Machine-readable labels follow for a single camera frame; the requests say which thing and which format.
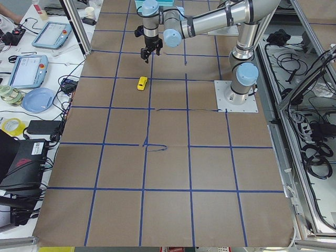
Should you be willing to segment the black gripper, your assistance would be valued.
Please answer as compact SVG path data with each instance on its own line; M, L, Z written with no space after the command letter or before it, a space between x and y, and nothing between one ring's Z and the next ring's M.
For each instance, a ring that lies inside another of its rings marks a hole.
M148 64L152 52L156 51L156 54L160 55L160 51L163 48L163 41L159 37L145 37L144 41L145 48L141 49L141 58Z

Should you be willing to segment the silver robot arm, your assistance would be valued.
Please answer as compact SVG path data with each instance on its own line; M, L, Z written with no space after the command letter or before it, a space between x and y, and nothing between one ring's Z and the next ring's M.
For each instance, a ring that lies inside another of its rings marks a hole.
M232 105L242 105L259 75L251 63L255 47L278 5L279 1L223 1L215 10L183 17L178 7L144 1L137 11L143 24L134 33L137 37L144 36L141 58L148 61L150 54L159 54L163 45L176 47L183 39L240 24L236 45L229 55L233 79L224 97Z

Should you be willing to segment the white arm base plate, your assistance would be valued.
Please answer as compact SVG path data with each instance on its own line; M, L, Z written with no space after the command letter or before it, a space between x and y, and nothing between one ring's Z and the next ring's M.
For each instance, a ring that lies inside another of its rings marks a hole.
M231 81L215 80L217 110L220 112L258 113L255 95L250 88L248 94L239 95L232 91Z
M213 31L209 31L207 33L211 36L234 36L237 37L239 35L239 31L237 25L219 28Z

